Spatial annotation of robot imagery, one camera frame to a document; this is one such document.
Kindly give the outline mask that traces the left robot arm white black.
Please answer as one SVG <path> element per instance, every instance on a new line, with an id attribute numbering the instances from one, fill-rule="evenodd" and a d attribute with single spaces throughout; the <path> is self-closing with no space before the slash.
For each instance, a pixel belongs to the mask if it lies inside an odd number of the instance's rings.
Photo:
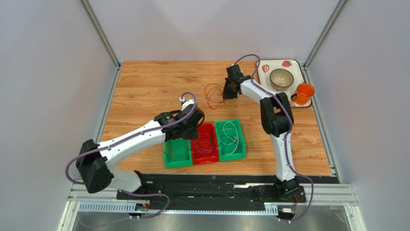
<path id="1" fill-rule="evenodd" d="M 137 191 L 144 183 L 137 171 L 125 171 L 116 165 L 148 147 L 169 140 L 194 140 L 205 118 L 204 112 L 189 104 L 183 110 L 164 112 L 141 128 L 110 141 L 83 142 L 75 166 L 88 193 L 106 188 Z"/>

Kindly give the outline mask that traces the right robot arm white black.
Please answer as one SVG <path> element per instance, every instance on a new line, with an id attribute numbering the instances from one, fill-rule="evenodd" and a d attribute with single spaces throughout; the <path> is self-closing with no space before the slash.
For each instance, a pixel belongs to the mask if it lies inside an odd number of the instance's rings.
<path id="1" fill-rule="evenodd" d="M 228 76 L 225 78 L 223 98 L 235 99 L 243 94 L 258 103 L 262 128 L 271 138 L 274 149 L 275 176 L 278 179 L 274 194 L 280 201 L 293 199 L 299 189 L 299 180 L 292 160 L 291 130 L 294 119 L 288 96 L 283 92 L 274 93 L 251 76 L 245 76 L 237 64 L 226 70 Z"/>

